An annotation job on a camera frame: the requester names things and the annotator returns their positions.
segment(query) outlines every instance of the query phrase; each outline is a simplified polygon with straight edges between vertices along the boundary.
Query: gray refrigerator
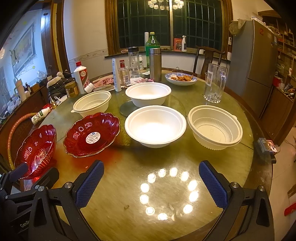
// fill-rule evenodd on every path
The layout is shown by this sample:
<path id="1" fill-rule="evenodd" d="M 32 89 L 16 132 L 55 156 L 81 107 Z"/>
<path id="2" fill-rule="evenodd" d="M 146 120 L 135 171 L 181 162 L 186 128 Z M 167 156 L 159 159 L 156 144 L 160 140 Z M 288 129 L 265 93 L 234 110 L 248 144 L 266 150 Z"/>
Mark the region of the gray refrigerator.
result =
<path id="1" fill-rule="evenodd" d="M 260 118 L 271 93 L 277 38 L 265 26 L 251 20 L 246 21 L 232 42 L 226 86 L 241 96 Z"/>

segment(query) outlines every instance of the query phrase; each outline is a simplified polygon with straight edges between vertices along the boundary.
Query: white bowl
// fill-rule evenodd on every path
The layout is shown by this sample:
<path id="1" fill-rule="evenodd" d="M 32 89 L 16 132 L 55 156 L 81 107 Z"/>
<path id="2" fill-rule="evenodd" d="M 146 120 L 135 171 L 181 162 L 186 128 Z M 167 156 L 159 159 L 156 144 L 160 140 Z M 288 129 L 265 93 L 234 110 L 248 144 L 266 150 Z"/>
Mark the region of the white bowl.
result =
<path id="1" fill-rule="evenodd" d="M 234 146 L 242 139 L 242 126 L 236 116 L 216 106 L 192 108 L 188 114 L 188 124 L 195 139 L 212 150 Z"/>
<path id="2" fill-rule="evenodd" d="M 127 134 L 142 145 L 160 148 L 184 134 L 186 119 L 172 108 L 150 105 L 132 112 L 124 127 Z"/>
<path id="3" fill-rule="evenodd" d="M 137 107 L 162 105 L 171 92 L 169 86 L 156 82 L 135 84 L 126 89 L 126 95 Z"/>
<path id="4" fill-rule="evenodd" d="M 180 85 L 180 86 L 188 86 L 188 85 L 193 85 L 197 82 L 197 78 L 193 76 L 191 81 L 178 81 L 178 80 L 172 80 L 171 77 L 176 77 L 176 76 L 192 76 L 189 74 L 184 74 L 184 73 L 169 73 L 165 75 L 165 78 L 167 79 L 168 82 L 174 84 L 174 85 Z"/>
<path id="5" fill-rule="evenodd" d="M 96 91 L 76 101 L 71 112 L 77 112 L 82 117 L 105 112 L 108 109 L 110 99 L 111 93 L 109 91 Z"/>

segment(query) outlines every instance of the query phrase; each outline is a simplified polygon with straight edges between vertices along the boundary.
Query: scalloped red dish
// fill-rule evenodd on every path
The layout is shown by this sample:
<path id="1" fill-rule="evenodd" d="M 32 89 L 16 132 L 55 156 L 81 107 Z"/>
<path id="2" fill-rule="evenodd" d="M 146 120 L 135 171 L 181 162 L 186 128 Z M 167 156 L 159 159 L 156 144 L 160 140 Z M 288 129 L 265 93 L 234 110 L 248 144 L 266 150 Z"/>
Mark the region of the scalloped red dish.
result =
<path id="1" fill-rule="evenodd" d="M 22 179 L 39 177 L 56 163 L 53 159 L 56 143 L 57 132 L 53 125 L 41 126 L 24 140 L 15 159 L 15 167 L 23 162 L 29 166 Z"/>
<path id="2" fill-rule="evenodd" d="M 111 113 L 87 115 L 67 131 L 65 151 L 74 157 L 95 155 L 115 141 L 120 129 L 119 118 Z"/>

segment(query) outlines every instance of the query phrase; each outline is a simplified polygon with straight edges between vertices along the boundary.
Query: chair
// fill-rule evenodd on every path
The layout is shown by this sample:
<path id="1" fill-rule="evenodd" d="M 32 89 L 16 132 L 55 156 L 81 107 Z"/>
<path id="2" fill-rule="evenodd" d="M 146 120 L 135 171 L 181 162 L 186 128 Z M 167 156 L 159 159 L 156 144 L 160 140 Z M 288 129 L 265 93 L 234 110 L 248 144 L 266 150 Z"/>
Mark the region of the chair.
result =
<path id="1" fill-rule="evenodd" d="M 218 60 L 218 65 L 221 64 L 221 59 L 222 59 L 222 55 L 225 54 L 225 52 L 221 52 L 217 49 L 214 49 L 214 48 L 210 48 L 210 47 L 198 47 L 196 46 L 197 48 L 197 53 L 196 53 L 196 57 L 195 57 L 195 61 L 194 61 L 194 66 L 193 66 L 193 73 L 195 73 L 196 71 L 196 65 L 197 65 L 197 60 L 198 60 L 198 56 L 200 54 L 200 50 L 205 50 L 205 60 L 204 60 L 204 63 L 202 65 L 202 70 L 200 72 L 200 75 L 201 75 L 201 78 L 202 79 L 205 79 L 205 72 L 207 72 L 207 69 L 209 67 L 209 63 L 212 63 L 213 61 L 213 56 L 214 56 L 214 53 L 218 53 L 220 54 L 219 56 L 219 60 Z"/>

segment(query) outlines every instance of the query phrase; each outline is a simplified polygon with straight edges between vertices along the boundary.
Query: floor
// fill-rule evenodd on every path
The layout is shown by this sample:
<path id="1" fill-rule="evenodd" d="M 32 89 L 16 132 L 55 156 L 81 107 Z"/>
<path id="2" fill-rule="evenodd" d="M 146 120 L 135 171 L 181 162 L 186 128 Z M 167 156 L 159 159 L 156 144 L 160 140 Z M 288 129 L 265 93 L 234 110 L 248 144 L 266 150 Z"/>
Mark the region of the floor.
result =
<path id="1" fill-rule="evenodd" d="M 292 128 L 286 137 L 286 141 L 296 145 L 293 136 L 296 137 L 295 127 Z M 284 216 L 284 210 L 296 202 L 296 195 L 290 199 L 287 195 L 287 192 L 296 184 L 296 163 L 294 163 L 296 149 L 292 145 L 283 142 L 278 151 L 279 153 L 276 154 L 276 164 L 273 166 L 269 196 L 274 217 L 275 241 L 282 240 L 296 219 L 296 212 L 286 217 Z"/>

